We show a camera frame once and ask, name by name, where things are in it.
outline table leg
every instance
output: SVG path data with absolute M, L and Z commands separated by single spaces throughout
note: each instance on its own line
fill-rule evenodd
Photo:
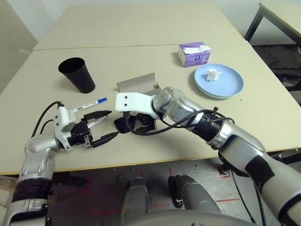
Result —
M 274 24 L 278 29 L 280 29 L 284 34 L 286 34 L 290 39 L 297 43 L 299 47 L 301 47 L 301 37 L 290 30 L 285 24 L 280 22 L 274 15 L 270 12 L 263 10 L 262 16 L 267 18 L 272 24 Z
M 250 41 L 251 38 L 253 37 L 258 25 L 260 24 L 260 22 L 262 20 L 262 17 L 263 17 L 262 12 L 263 12 L 263 9 L 261 7 L 259 7 L 248 31 L 246 32 L 245 40 Z

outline black cable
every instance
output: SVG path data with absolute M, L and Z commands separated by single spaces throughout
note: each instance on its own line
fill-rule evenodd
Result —
M 246 204 L 245 204 L 245 201 L 244 201 L 243 197 L 241 196 L 240 190 L 239 190 L 239 188 L 238 188 L 238 186 L 237 186 L 237 184 L 236 184 L 236 180 L 235 180 L 235 178 L 234 178 L 234 174 L 233 174 L 233 171 L 232 171 L 232 170 L 231 170 L 231 173 L 232 173 L 232 178 L 233 178 L 235 187 L 236 187 L 236 189 L 237 189 L 237 191 L 238 191 L 239 197 L 240 197 L 240 199 L 241 199 L 241 201 L 242 201 L 242 203 L 243 203 L 243 205 L 244 205 L 244 207 L 245 207 L 245 209 L 246 209 L 246 211 L 247 211 L 247 213 L 248 213 L 248 215 L 249 215 L 251 221 L 252 221 L 254 224 L 256 224 L 256 221 L 255 221 L 254 218 L 252 217 L 252 215 L 251 215 L 249 209 L 247 208 L 247 206 L 246 206 Z
M 40 118 L 39 118 L 39 120 L 38 120 L 38 122 L 37 122 L 37 124 L 36 124 L 36 126 L 35 126 L 35 128 L 34 128 L 34 130 L 33 130 L 32 138 L 36 135 L 37 130 L 38 130 L 38 127 L 39 127 L 39 125 L 40 125 L 40 123 L 41 123 L 41 121 L 42 121 L 44 115 L 46 114 L 46 112 L 47 112 L 53 105 L 57 105 L 57 107 L 63 106 L 63 104 L 62 104 L 60 101 L 55 101 L 55 102 L 53 102 L 52 104 L 50 104 L 50 105 L 43 111 L 43 113 L 41 114 L 41 116 L 40 116 Z
M 207 113 L 212 113 L 212 114 L 215 114 L 215 115 L 218 115 L 220 116 L 220 118 L 218 119 L 215 119 L 215 120 L 210 120 L 210 121 L 204 121 L 204 122 L 199 122 L 197 124 L 193 124 L 193 125 L 187 125 L 187 126 L 178 126 L 180 125 L 181 123 L 191 119 L 192 117 L 194 117 L 195 115 L 198 115 L 200 113 L 204 113 L 204 112 L 207 112 Z M 168 131 L 172 128 L 189 128 L 189 127 L 194 127 L 196 125 L 201 125 L 201 124 L 208 124 L 208 123 L 211 123 L 211 122 L 214 122 L 214 121 L 222 121 L 222 120 L 231 120 L 233 122 L 233 124 L 235 123 L 234 120 L 232 118 L 226 118 L 224 117 L 222 114 L 216 112 L 216 111 L 212 111 L 212 110 L 208 110 L 208 109 L 203 109 L 203 110 L 199 110 L 197 112 L 194 112 L 192 113 L 191 115 L 187 116 L 186 118 L 174 123 L 173 125 L 170 125 L 168 124 L 167 122 L 163 121 L 163 119 L 161 119 L 161 121 L 168 125 L 168 127 L 164 128 L 164 129 L 161 129 L 161 130 L 157 130 L 157 131 L 154 131 L 154 132 L 148 132 L 148 133 L 138 133 L 136 132 L 134 129 L 132 129 L 129 124 L 128 124 L 128 118 L 130 116 L 130 113 L 129 112 L 124 112 L 124 117 L 126 119 L 126 125 L 128 127 L 128 129 L 132 132 L 132 133 L 135 133 L 137 135 L 140 135 L 140 136 L 150 136 L 150 135 L 156 135 L 156 134 L 159 134 L 159 133 L 163 133 L 165 131 Z
M 42 128 L 41 128 L 41 131 L 40 131 L 40 134 L 43 133 L 43 130 L 44 130 L 45 126 L 47 125 L 47 123 L 49 123 L 49 122 L 51 122 L 51 121 L 53 121 L 53 119 L 50 119 L 50 120 L 46 121 L 46 122 L 43 124 L 43 126 L 42 126 Z
M 258 204 L 259 204 L 262 226 L 266 226 L 267 221 L 265 219 L 265 214 L 264 214 L 264 211 L 263 211 L 262 199 L 261 199 L 261 196 L 259 194 L 259 191 L 257 190 L 257 187 L 256 187 L 255 183 L 254 183 L 254 188 L 255 188 L 255 191 L 256 191 L 256 196 L 257 196 L 257 200 L 258 200 Z

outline robot leg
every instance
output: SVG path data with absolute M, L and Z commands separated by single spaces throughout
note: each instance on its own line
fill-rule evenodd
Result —
M 176 198 L 176 203 L 180 203 L 182 200 L 187 210 L 215 213 L 221 212 L 208 192 L 191 177 L 187 175 L 171 176 L 169 177 L 168 182 L 173 201 L 174 198 Z
M 148 191 L 142 178 L 135 178 L 126 193 L 122 211 L 121 224 L 142 217 L 148 211 Z

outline black tape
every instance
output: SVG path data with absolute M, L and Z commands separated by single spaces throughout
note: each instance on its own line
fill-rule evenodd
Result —
M 286 225 L 295 226 L 297 225 L 290 216 L 287 214 L 288 210 L 296 203 L 301 201 L 301 194 L 297 194 L 295 197 L 290 199 L 280 210 L 278 214 L 278 219 L 281 223 L 285 223 Z
M 260 192 L 263 185 L 275 175 L 269 164 L 259 155 L 246 165 L 245 170 L 250 174 Z
M 51 185 L 51 180 L 47 178 L 31 178 L 20 181 L 13 194 L 12 202 L 25 199 L 47 200 Z
M 28 220 L 28 219 L 34 219 L 34 218 L 44 217 L 44 216 L 47 215 L 47 211 L 48 211 L 48 205 L 47 204 L 43 204 L 41 206 L 40 210 L 15 214 L 12 217 L 11 222 L 16 222 L 16 221 L 20 221 L 20 220 Z

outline black cup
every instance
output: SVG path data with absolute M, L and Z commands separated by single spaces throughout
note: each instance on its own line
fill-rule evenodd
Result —
M 61 62 L 58 71 L 65 75 L 81 93 L 89 93 L 95 89 L 95 84 L 82 58 L 73 57 Z

